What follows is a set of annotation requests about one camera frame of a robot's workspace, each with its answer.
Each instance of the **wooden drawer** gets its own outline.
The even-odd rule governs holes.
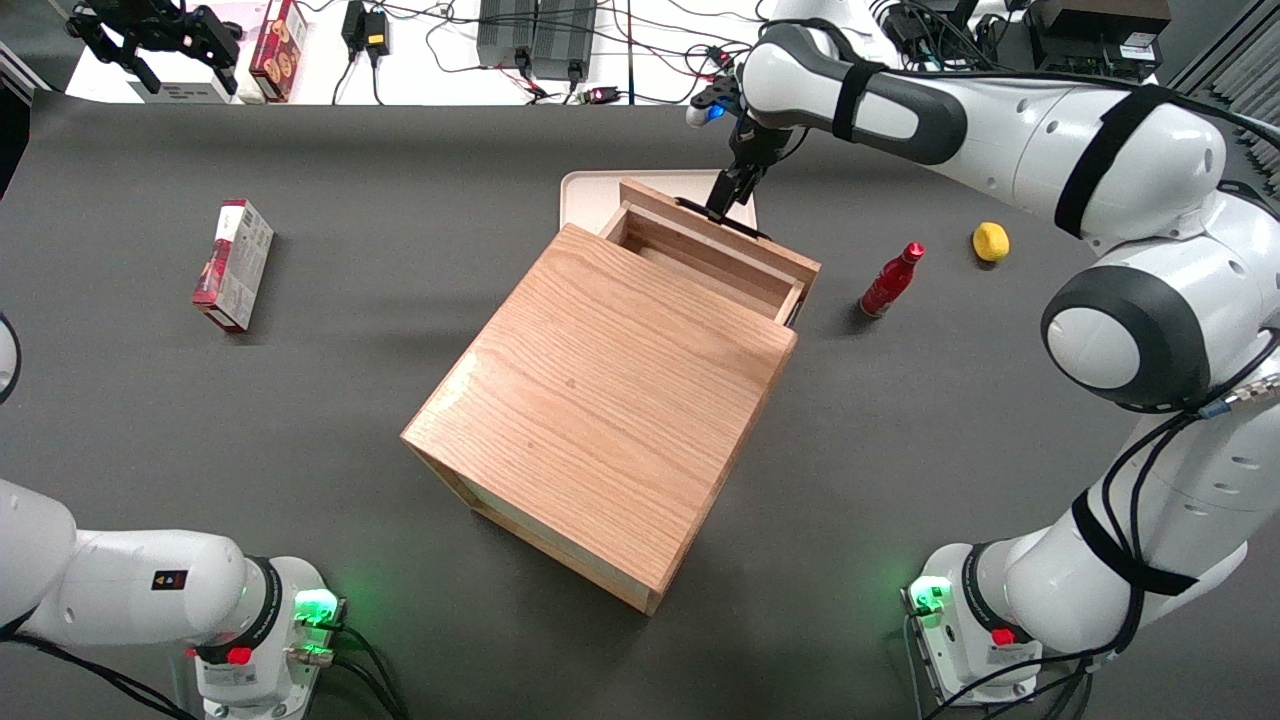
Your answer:
[[[652,263],[790,327],[818,264],[769,241],[712,223],[631,179],[600,234]]]

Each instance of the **power adapter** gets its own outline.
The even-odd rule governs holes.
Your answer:
[[[347,15],[342,19],[342,41],[347,44],[347,58],[351,60],[365,49],[365,15],[364,0],[347,3]]]
[[[915,44],[929,35],[919,15],[909,12],[901,5],[891,5],[881,26],[884,35],[899,50],[911,55],[915,53]]]
[[[365,53],[369,60],[378,65],[378,60],[392,54],[392,36],[387,27],[387,13],[374,10],[365,13]]]
[[[609,102],[617,102],[621,99],[622,92],[618,91],[618,86],[616,85],[593,87],[591,90],[579,94],[579,101],[582,105],[608,105]]]

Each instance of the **red box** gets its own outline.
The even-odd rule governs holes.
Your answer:
[[[307,23],[297,3],[271,0],[262,19],[257,49],[253,50],[253,61],[248,65],[248,74],[257,81],[268,102],[289,100],[306,40]]]
[[[200,272],[191,304],[229,333],[247,331],[274,237],[271,225],[248,200],[223,202],[214,251]]]

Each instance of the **red aluminum bottle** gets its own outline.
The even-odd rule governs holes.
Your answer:
[[[863,313],[867,313],[872,318],[879,318],[884,315],[888,306],[897,300],[899,295],[906,290],[906,286],[911,284],[911,278],[915,275],[915,264],[924,258],[924,246],[919,242],[913,242],[906,246],[902,255],[893,258],[884,265],[881,274],[876,275],[876,282],[872,287],[867,288],[863,293],[861,300],[858,301],[858,306],[861,307]]]

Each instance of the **cardboard box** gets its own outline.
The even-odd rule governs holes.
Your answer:
[[[268,102],[287,102],[302,61],[307,23],[293,0],[271,0],[262,19],[253,61],[248,73],[257,81]]]
[[[191,304],[229,333],[247,331],[274,236],[248,200],[223,202],[214,251],[200,273]]]
[[[626,179],[401,438],[472,510],[653,615],[796,343],[818,264]]]

